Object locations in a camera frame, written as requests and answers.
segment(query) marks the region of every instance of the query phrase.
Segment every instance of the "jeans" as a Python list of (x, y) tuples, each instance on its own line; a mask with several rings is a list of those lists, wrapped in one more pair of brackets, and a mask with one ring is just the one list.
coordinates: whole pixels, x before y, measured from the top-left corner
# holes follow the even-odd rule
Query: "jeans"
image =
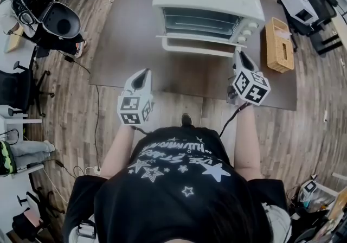
[(59, 39), (58, 36), (45, 31), (42, 24), (39, 24), (33, 37), (28, 37), (25, 33), (23, 37), (47, 50), (60, 50), (68, 54), (75, 55), (77, 52), (76, 43), (84, 41), (81, 34), (72, 39)]
[(54, 147), (46, 142), (21, 141), (11, 145), (17, 168), (42, 162), (50, 156), (52, 151), (54, 151)]

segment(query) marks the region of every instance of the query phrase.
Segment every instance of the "wooden floor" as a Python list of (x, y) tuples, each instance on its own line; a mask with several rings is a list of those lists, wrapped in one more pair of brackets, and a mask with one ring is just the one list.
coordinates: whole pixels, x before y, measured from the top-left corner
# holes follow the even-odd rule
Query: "wooden floor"
[[(89, 49), (79, 62), (90, 68), (113, 0), (69, 0), (69, 6), (82, 20), (82, 29), (89, 42)], [(329, 28), (323, 36), (332, 33)], [(257, 108), (256, 125), (261, 144), (262, 173), (268, 178), (284, 181), (286, 189), (300, 184), (313, 173), (318, 180), (332, 189), (340, 190), (346, 182), (331, 176), (332, 172), (347, 175), (347, 80), (344, 64), (346, 51), (338, 48), (325, 59), (318, 57), (306, 37), (298, 38), (295, 54), (297, 70), (297, 111), (274, 108)], [(54, 99), (43, 102), (46, 113), (42, 125), (29, 126), (29, 139), (47, 139), (54, 143), (54, 157), (63, 161), (72, 172), (75, 165), (93, 167), (97, 164), (94, 129), (97, 121), (97, 91), (88, 84), (89, 74), (76, 64), (64, 61), (62, 55), (52, 51), (50, 57), (38, 60), (40, 66), (35, 75), (45, 69), (51, 71), (44, 89), (55, 92)], [(97, 129), (97, 147), (103, 160), (119, 127), (116, 112), (120, 89), (100, 87), (100, 116)], [(196, 126), (220, 130), (235, 110), (222, 100), (203, 99), (168, 93), (155, 93), (154, 112), (144, 129), (154, 130), (162, 126), (179, 125), (183, 112), (191, 114)], [(328, 122), (324, 123), (327, 110)], [(38, 117), (36, 109), (30, 110), (30, 118)], [(235, 142), (235, 124), (230, 124), (223, 135), (223, 142), (231, 153)], [(136, 133), (134, 144), (142, 135)], [(74, 183), (66, 171), (46, 162), (46, 171), (65, 200), (68, 200)], [(45, 191), (52, 185), (40, 170), (33, 174), (36, 186)], [(67, 205), (57, 193), (53, 202), (60, 208)], [(63, 217), (57, 221), (59, 229)]]

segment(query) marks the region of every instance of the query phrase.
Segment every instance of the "sneaker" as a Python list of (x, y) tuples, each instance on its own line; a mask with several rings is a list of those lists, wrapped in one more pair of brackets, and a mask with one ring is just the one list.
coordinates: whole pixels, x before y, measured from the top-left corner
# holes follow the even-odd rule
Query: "sneaker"
[(50, 143), (49, 141), (47, 141), (47, 140), (44, 140), (43, 142), (46, 143), (46, 144), (48, 145), (48, 147), (49, 147), (49, 152), (55, 151), (55, 146), (54, 146), (54, 144), (51, 144), (51, 143)]
[(82, 41), (82, 42), (76, 43), (77, 52), (75, 54), (75, 58), (81, 58), (82, 57), (82, 53), (86, 49), (87, 45), (88, 45), (87, 41)]
[(192, 125), (193, 125), (193, 121), (192, 121), (191, 117), (187, 113), (182, 114), (181, 126), (190, 127)]

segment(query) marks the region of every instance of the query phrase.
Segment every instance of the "toaster oven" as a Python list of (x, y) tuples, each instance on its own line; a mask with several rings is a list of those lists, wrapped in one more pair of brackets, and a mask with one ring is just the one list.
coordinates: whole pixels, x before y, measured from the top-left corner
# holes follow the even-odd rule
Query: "toaster oven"
[(218, 50), (180, 47), (171, 40), (208, 41), (245, 47), (247, 39), (265, 22), (260, 0), (153, 0), (163, 47), (222, 56)]

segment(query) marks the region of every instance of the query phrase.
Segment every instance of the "office chair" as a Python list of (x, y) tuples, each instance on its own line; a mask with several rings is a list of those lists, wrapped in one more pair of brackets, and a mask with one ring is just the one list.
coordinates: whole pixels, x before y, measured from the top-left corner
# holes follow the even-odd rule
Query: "office chair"
[(54, 97), (54, 93), (41, 92), (40, 87), (46, 75), (50, 75), (50, 71), (44, 71), (40, 80), (35, 84), (32, 69), (22, 67), (19, 61), (15, 62), (13, 69), (22, 69), (20, 73), (6, 73), (0, 71), (0, 105), (9, 105), (12, 108), (20, 110), (13, 111), (9, 109), (9, 115), (24, 113), (29, 109), (31, 104), (36, 103), (36, 107), (40, 116), (45, 117), (46, 114), (41, 112), (39, 96), (41, 94)]
[(64, 214), (65, 211), (59, 210), (49, 204), (49, 197), (53, 194), (52, 191), (48, 193), (47, 198), (45, 199), (40, 192), (41, 189), (42, 188), (39, 187), (38, 190), (34, 190), (39, 199), (30, 192), (27, 192), (26, 199), (21, 200), (19, 196), (17, 196), (20, 205), (22, 206), (23, 202), (27, 202), (29, 208), (27, 208), (20, 215), (13, 217), (12, 228), (22, 240), (28, 239), (31, 242), (34, 242), (35, 239), (39, 237), (39, 232), (46, 228), (53, 241), (60, 243), (61, 241), (58, 239), (52, 229), (52, 223), (48, 212), (50, 212), (54, 218), (58, 218), (53, 211), (57, 211), (62, 214)]
[[(311, 26), (305, 25), (295, 18), (291, 17), (288, 11), (286, 10), (285, 6), (282, 4), (281, 0), (277, 0), (277, 3), (282, 4), (283, 9), (286, 14), (286, 18), (288, 21), (289, 28), (294, 33), (299, 33), (302, 36), (311, 36), (321, 30), (324, 30), (324, 25), (327, 25), (333, 17), (336, 16), (336, 10), (334, 7), (337, 7), (338, 2), (336, 0), (308, 0), (309, 3), (314, 8), (314, 11), (316, 12), (318, 16), (318, 20), (315, 21)], [(294, 38), (294, 36), (291, 37), (293, 44), (294, 44), (294, 52), (297, 51), (298, 45)]]

